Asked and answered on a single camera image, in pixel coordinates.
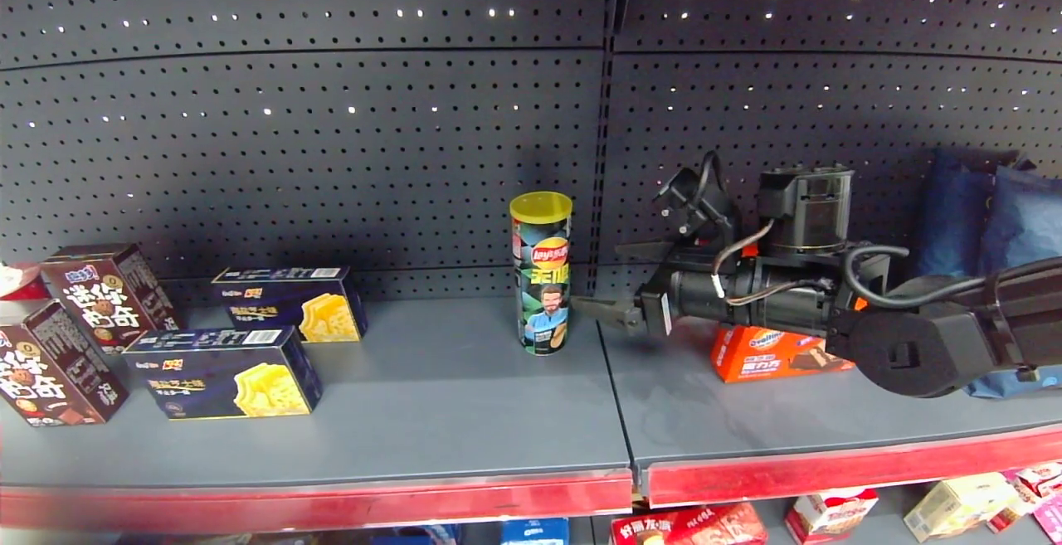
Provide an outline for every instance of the blue pillow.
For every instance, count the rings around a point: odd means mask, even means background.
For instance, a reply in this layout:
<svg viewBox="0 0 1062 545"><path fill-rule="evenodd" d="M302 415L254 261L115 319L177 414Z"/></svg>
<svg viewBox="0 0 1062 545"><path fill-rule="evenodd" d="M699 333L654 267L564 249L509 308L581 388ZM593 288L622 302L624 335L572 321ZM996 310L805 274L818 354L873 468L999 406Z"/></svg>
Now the blue pillow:
<svg viewBox="0 0 1062 545"><path fill-rule="evenodd" d="M922 205L914 274L976 275L992 174L974 172L941 149L935 152Z"/></svg>
<svg viewBox="0 0 1062 545"><path fill-rule="evenodd" d="M979 272L1062 256L1062 180L996 170L992 212L981 239Z"/></svg>
<svg viewBox="0 0 1062 545"><path fill-rule="evenodd" d="M998 168L981 241L981 274L1058 256L1062 256L1062 181ZM1022 382L1013 371L999 371L966 386L966 393L1005 398L1058 389L1060 382L1062 365L1041 367L1039 382Z"/></svg>

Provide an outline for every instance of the store shelf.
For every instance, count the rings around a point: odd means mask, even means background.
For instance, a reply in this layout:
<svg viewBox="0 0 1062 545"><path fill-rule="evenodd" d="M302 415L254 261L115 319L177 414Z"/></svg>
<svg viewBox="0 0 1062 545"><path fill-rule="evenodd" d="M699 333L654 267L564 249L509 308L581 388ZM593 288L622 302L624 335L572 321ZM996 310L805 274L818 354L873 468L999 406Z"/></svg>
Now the store shelf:
<svg viewBox="0 0 1062 545"><path fill-rule="evenodd" d="M708 360L714 326L676 334L652 344L603 330L639 489L653 507L919 482L1062 452L1052 397L918 399L858 371L724 385Z"/></svg>
<svg viewBox="0 0 1062 545"><path fill-rule="evenodd" d="M371 304L363 342L308 347L325 384L308 416L170 422L139 386L99 427L33 429L3 407L4 460L19 461L3 469L3 524L223 533L629 509L595 325L537 358L513 311ZM191 324L227 321L200 310Z"/></svg>
<svg viewBox="0 0 1062 545"><path fill-rule="evenodd" d="M463 527L463 545L499 545L501 523L473 523ZM361 539L348 541L329 540L329 543L348 542L352 545L370 545L371 531L360 532ZM0 543L3 545L113 545L121 534L56 532L54 530L29 530L0 528ZM589 517L568 520L568 537L571 545L595 545L594 527Z"/></svg>

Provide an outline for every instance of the yellow lid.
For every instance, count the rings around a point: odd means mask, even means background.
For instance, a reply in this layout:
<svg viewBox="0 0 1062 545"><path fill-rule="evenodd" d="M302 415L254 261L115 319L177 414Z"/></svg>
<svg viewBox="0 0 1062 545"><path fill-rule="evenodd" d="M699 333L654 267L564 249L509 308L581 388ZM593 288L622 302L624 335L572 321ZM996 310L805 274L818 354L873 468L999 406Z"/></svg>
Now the yellow lid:
<svg viewBox="0 0 1062 545"><path fill-rule="evenodd" d="M509 202L514 220L532 224L551 224L571 216L571 199L560 192L528 192Z"/></svg>

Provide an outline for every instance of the red shelf edge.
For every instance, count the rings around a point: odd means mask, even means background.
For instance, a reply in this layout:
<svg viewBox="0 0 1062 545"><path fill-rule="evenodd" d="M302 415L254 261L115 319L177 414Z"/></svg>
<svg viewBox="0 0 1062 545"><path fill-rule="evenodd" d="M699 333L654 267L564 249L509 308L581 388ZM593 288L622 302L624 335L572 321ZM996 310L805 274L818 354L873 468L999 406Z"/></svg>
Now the red shelf edge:
<svg viewBox="0 0 1062 545"><path fill-rule="evenodd" d="M664 508L930 481L1060 458L1062 424L918 444L657 462L643 471L643 476L647 478L650 506Z"/></svg>
<svg viewBox="0 0 1062 545"><path fill-rule="evenodd" d="M11 528L143 533L280 532L587 516L631 510L631 471L507 476L436 484L233 489L0 489Z"/></svg>

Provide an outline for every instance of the lay's logo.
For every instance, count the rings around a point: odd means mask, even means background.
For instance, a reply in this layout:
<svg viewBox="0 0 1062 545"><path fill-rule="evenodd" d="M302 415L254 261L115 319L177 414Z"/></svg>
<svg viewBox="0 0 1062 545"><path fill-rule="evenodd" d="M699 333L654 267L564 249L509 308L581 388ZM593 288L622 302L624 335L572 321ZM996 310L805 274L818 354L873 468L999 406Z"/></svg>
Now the lay's logo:
<svg viewBox="0 0 1062 545"><path fill-rule="evenodd" d="M561 236L543 240L531 250L531 262L538 269L560 269L568 265L568 241Z"/></svg>
<svg viewBox="0 0 1062 545"><path fill-rule="evenodd" d="M771 329L763 329L756 333L756 337L749 340L749 345L757 351L766 351L774 344L777 344L785 334L782 331L774 331Z"/></svg>

